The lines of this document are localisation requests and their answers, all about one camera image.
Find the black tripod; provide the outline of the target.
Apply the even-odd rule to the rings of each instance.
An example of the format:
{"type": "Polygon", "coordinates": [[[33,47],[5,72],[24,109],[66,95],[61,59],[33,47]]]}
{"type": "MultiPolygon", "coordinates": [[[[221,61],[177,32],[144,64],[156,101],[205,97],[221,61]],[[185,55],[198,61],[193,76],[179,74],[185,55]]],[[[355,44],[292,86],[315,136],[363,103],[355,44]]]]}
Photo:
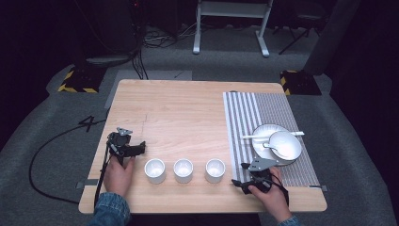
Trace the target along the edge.
{"type": "Polygon", "coordinates": [[[308,37],[312,30],[314,30],[316,35],[319,36],[317,23],[318,21],[314,18],[295,16],[294,18],[290,19],[286,18],[282,22],[279,22],[277,25],[275,25],[273,35],[279,33],[284,28],[287,28],[289,34],[293,38],[291,42],[289,42],[284,48],[279,51],[279,54],[282,55],[301,38],[308,37]]]}

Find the white metal table frame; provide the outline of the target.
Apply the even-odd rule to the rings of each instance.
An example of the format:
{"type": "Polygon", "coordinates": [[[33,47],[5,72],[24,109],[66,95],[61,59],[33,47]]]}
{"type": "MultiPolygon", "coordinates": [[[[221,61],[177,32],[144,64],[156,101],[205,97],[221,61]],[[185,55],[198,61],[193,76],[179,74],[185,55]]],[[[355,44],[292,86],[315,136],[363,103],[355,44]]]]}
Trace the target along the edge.
{"type": "Polygon", "coordinates": [[[196,10],[196,33],[192,50],[193,54],[197,55],[200,52],[201,19],[205,16],[216,16],[262,19],[261,28],[255,31],[255,35],[263,57],[269,57],[270,53],[263,36],[273,3],[274,0],[266,0],[265,3],[233,3],[198,0],[196,10]]]}

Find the grey striped placemat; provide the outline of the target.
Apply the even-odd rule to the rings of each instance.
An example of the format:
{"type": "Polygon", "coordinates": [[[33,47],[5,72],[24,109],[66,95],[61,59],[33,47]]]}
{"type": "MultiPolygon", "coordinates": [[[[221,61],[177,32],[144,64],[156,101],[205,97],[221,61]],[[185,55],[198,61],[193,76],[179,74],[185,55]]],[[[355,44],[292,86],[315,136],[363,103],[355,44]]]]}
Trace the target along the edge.
{"type": "MultiPolygon", "coordinates": [[[[294,114],[285,94],[224,92],[225,118],[228,128],[232,178],[241,182],[250,180],[248,170],[241,163],[250,163],[259,158],[252,148],[252,138],[242,136],[252,135],[254,130],[263,124],[276,124],[289,132],[298,132],[294,114]]],[[[302,146],[302,154],[294,163],[277,165],[285,186],[319,186],[319,180],[312,166],[302,137],[297,137],[302,146]]]]}

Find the white cup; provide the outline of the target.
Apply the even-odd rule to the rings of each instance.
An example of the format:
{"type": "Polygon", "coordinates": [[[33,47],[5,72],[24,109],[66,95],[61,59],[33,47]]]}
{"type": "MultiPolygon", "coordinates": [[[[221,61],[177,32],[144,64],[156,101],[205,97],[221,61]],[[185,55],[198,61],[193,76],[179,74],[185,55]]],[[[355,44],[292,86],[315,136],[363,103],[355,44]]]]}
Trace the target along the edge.
{"type": "Polygon", "coordinates": [[[166,179],[166,166],[161,159],[150,159],[145,164],[144,171],[152,184],[161,184],[166,179]]]}
{"type": "Polygon", "coordinates": [[[219,183],[225,174],[225,164],[222,160],[210,159],[205,166],[205,179],[212,184],[219,183]]]}
{"type": "Polygon", "coordinates": [[[174,176],[178,183],[187,184],[193,177],[193,164],[189,159],[179,159],[173,166],[174,176]]]}

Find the grey curtain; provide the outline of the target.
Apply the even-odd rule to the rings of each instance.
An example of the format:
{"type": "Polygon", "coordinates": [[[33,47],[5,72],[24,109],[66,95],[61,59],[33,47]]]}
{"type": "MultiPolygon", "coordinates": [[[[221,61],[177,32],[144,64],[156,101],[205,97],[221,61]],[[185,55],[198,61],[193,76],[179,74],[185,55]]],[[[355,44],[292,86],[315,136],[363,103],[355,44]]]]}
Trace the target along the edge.
{"type": "Polygon", "coordinates": [[[320,75],[334,57],[344,33],[349,27],[361,0],[337,0],[327,25],[303,67],[310,75],[320,75]]]}

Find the person's left hand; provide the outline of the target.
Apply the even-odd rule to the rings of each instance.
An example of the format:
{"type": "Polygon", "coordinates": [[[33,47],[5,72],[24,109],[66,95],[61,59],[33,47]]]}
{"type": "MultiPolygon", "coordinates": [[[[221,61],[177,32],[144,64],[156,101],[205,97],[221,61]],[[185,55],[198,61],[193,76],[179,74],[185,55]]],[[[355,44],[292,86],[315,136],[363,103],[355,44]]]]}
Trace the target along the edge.
{"type": "Polygon", "coordinates": [[[135,158],[128,160],[127,165],[123,166],[118,158],[112,156],[104,174],[104,186],[107,192],[118,194],[125,197],[133,179],[135,158]]]}

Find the black yellow striped base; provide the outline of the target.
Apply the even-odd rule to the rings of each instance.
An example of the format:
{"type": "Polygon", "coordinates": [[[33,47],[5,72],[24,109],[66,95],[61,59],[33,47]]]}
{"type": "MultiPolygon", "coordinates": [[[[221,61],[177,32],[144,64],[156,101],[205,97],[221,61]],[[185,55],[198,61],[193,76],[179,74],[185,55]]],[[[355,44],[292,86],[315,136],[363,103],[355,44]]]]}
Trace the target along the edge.
{"type": "Polygon", "coordinates": [[[78,69],[72,67],[66,74],[59,91],[98,93],[103,82],[106,68],[88,67],[78,69]]]}
{"type": "Polygon", "coordinates": [[[279,77],[286,95],[321,95],[314,77],[304,71],[283,71],[279,77]]]}

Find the white plate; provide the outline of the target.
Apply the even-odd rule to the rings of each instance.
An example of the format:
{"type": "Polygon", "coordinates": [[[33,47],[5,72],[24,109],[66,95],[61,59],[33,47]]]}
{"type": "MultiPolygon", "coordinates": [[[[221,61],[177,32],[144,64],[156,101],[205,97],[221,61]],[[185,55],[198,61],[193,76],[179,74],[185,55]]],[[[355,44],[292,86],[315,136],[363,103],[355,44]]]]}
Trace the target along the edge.
{"type": "Polygon", "coordinates": [[[263,146],[264,143],[269,141],[269,137],[278,131],[285,131],[287,129],[280,125],[276,124],[263,124],[258,126],[254,132],[252,133],[253,136],[260,136],[260,138],[253,138],[251,140],[252,148],[254,149],[255,153],[261,157],[266,159],[274,159],[279,161],[280,166],[286,166],[289,164],[294,163],[294,160],[284,160],[276,156],[271,149],[265,148],[263,146]]]}

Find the white bowl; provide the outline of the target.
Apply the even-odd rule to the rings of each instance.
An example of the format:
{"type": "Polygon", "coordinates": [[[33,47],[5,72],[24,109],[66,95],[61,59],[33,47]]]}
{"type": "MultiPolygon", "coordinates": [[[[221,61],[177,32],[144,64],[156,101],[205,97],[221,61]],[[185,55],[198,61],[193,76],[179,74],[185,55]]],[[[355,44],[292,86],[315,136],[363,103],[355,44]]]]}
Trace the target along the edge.
{"type": "Polygon", "coordinates": [[[272,152],[284,160],[296,160],[302,154],[302,146],[299,140],[288,133],[277,133],[270,137],[269,142],[272,145],[279,146],[279,150],[272,152]]]}

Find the person's right hand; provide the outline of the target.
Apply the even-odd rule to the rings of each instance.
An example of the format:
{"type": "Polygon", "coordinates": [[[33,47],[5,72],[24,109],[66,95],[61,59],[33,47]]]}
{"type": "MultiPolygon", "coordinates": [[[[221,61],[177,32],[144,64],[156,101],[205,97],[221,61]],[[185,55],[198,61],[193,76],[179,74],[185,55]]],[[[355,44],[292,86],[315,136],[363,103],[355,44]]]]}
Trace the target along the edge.
{"type": "Polygon", "coordinates": [[[284,193],[278,186],[272,186],[267,193],[263,193],[256,186],[249,186],[248,189],[252,195],[261,201],[265,210],[274,217],[278,224],[293,216],[285,200],[284,193]]]}

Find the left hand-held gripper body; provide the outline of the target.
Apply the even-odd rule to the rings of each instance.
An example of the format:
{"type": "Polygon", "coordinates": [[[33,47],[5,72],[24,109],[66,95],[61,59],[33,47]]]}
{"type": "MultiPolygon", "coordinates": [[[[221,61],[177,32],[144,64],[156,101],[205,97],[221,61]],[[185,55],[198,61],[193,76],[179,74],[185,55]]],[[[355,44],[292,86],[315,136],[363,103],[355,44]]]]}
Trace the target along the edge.
{"type": "Polygon", "coordinates": [[[125,157],[132,155],[132,147],[129,145],[132,131],[118,127],[107,137],[106,146],[112,156],[116,156],[118,162],[123,165],[125,157]]]}

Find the white long utensil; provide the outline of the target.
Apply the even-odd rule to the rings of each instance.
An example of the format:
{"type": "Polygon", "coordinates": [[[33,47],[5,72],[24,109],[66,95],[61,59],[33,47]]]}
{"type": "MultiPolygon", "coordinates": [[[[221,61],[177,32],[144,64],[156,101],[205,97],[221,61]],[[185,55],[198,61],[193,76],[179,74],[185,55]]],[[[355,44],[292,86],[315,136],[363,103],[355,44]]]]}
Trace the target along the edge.
{"type": "Polygon", "coordinates": [[[272,133],[270,135],[245,135],[245,136],[242,136],[242,138],[243,139],[247,139],[247,138],[267,138],[267,137],[272,137],[274,134],[277,134],[277,133],[288,133],[288,134],[291,134],[293,136],[304,136],[305,135],[305,133],[302,132],[302,131],[298,131],[298,132],[278,131],[278,132],[272,133]]]}

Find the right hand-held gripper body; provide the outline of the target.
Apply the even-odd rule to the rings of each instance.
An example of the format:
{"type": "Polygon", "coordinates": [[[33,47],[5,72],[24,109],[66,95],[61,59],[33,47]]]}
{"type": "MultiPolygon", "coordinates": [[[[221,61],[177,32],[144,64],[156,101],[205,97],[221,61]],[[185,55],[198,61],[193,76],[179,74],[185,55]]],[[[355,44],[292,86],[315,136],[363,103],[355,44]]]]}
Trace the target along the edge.
{"type": "Polygon", "coordinates": [[[277,164],[277,160],[255,158],[250,164],[246,165],[250,175],[250,181],[246,182],[246,187],[256,186],[262,192],[268,192],[273,185],[270,168],[277,164]]]}

